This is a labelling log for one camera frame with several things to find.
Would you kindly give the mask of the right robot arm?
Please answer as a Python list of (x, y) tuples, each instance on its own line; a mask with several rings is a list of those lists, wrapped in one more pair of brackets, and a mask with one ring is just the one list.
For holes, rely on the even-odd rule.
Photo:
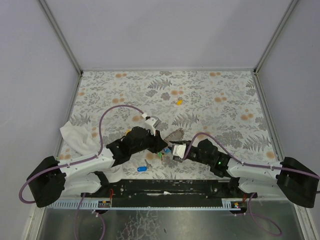
[(236, 187), (246, 194), (285, 197), (304, 208), (315, 205), (320, 177), (295, 158), (267, 163), (243, 162), (219, 151), (208, 139), (197, 146), (190, 141), (171, 141), (169, 149), (174, 160), (207, 165), (214, 175), (235, 180)]

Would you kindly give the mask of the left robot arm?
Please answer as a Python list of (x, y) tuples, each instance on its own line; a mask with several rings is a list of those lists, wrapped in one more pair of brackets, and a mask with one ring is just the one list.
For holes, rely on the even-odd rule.
[(28, 186), (39, 208), (49, 206), (62, 196), (95, 194), (111, 183), (107, 169), (124, 164), (144, 150), (156, 154), (167, 145), (159, 130), (152, 134), (136, 126), (122, 138), (107, 144), (101, 153), (66, 161), (46, 157), (28, 176)]

